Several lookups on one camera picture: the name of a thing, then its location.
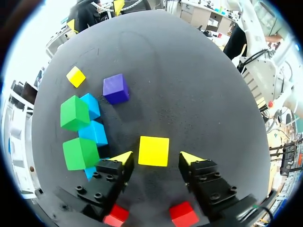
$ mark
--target wooden block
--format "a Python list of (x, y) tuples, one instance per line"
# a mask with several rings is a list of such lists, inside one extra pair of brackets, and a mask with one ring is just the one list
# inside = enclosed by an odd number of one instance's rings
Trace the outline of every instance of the wooden block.
[(92, 96), (90, 93), (87, 93), (80, 99), (89, 106), (89, 118), (91, 121), (101, 116), (98, 101), (94, 96)]
[(169, 157), (169, 138), (140, 137), (140, 165), (167, 166)]
[(66, 75), (67, 79), (73, 84), (75, 87), (79, 87), (80, 84), (85, 80), (85, 75), (78, 69), (76, 66), (72, 68), (72, 70)]
[(89, 124), (88, 105), (77, 96), (73, 96), (61, 104), (60, 125), (62, 128), (78, 131)]
[(104, 126), (96, 121), (91, 121), (89, 126), (80, 129), (79, 137), (95, 141), (97, 147), (108, 144)]
[(103, 80), (103, 96), (111, 105), (129, 100), (128, 86), (123, 74)]
[(199, 217), (190, 206), (189, 202), (183, 202), (169, 209), (170, 217), (176, 227), (189, 227), (199, 221)]
[(75, 138), (64, 142), (63, 153), (68, 170), (90, 168), (99, 161), (97, 146), (92, 140)]
[(118, 205), (114, 205), (109, 215), (105, 216), (103, 222), (110, 226), (120, 227), (127, 220), (129, 212)]

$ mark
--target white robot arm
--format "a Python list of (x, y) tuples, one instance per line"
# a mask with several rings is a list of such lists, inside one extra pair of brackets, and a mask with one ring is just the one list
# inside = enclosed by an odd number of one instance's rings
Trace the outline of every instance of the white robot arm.
[[(268, 49), (260, 22), (250, 0), (227, 0), (227, 8), (241, 12), (241, 22), (248, 49), (247, 57), (241, 57), (240, 60), (245, 62), (254, 54)], [(249, 82), (253, 81), (253, 86), (248, 84), (253, 96), (256, 101), (264, 98), (271, 116), (285, 106), (303, 118), (303, 98), (300, 98), (298, 92), (299, 86), (303, 86), (303, 83), (291, 82), (290, 77), (281, 72), (289, 54), (296, 51), (294, 47), (294, 38), (290, 34), (273, 56), (262, 54), (256, 60), (245, 65), (247, 70), (243, 73), (244, 79)], [(299, 72), (288, 62), (287, 64), (291, 74)]]

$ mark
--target screw head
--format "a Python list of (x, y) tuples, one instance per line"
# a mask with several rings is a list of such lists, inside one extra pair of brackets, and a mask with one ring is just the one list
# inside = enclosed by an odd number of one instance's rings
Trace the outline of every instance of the screw head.
[(94, 198), (97, 200), (97, 201), (101, 201), (102, 200), (102, 198), (103, 198), (103, 195), (101, 194), (101, 193), (96, 193), (95, 195), (94, 195)]
[(76, 191), (79, 194), (85, 194), (86, 193), (86, 190), (81, 185), (79, 185), (79, 186), (76, 187)]
[(100, 175), (98, 172), (94, 172), (94, 173), (93, 173), (93, 177), (94, 177), (94, 178), (100, 178), (101, 175)]
[(236, 186), (232, 186), (232, 187), (230, 188), (230, 191), (231, 191), (231, 192), (237, 192), (237, 187), (236, 187)]
[(106, 179), (107, 179), (108, 181), (113, 181), (113, 180), (114, 180), (114, 176), (113, 176), (113, 175), (108, 175), (108, 176), (106, 177)]
[(201, 177), (199, 177), (199, 181), (203, 182), (207, 180), (207, 176), (203, 175)]
[(219, 193), (214, 193), (212, 194), (209, 199), (214, 201), (214, 200), (218, 200), (220, 198), (220, 194)]

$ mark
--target red button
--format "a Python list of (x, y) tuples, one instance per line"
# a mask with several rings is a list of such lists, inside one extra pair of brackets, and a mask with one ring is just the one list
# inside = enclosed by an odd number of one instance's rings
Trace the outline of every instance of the red button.
[(273, 107), (273, 106), (274, 106), (274, 102), (273, 102), (273, 101), (269, 101), (268, 107), (271, 108), (271, 107)]

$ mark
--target black table surface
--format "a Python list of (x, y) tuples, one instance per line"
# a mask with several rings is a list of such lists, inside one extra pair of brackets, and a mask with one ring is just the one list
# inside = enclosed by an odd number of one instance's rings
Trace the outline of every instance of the black table surface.
[[(79, 88), (66, 78), (73, 66), (86, 76)], [(119, 73), (130, 100), (112, 106), (102, 96), (103, 79)], [(254, 98), (224, 53), (182, 19), (155, 10), (131, 13), (83, 31), (58, 50), (38, 91), (32, 125), (45, 192), (56, 186), (74, 192), (87, 182), (83, 171), (66, 168), (62, 143), (78, 135), (60, 128), (60, 105), (88, 92), (98, 99), (110, 156), (134, 152), (135, 170), (117, 200), (130, 211), (131, 226), (173, 226), (168, 209), (183, 201), (200, 217), (197, 226), (208, 223), (179, 173), (180, 151), (216, 162), (238, 187), (239, 199), (266, 197), (269, 151)], [(167, 167), (138, 164), (141, 135), (170, 139)]]

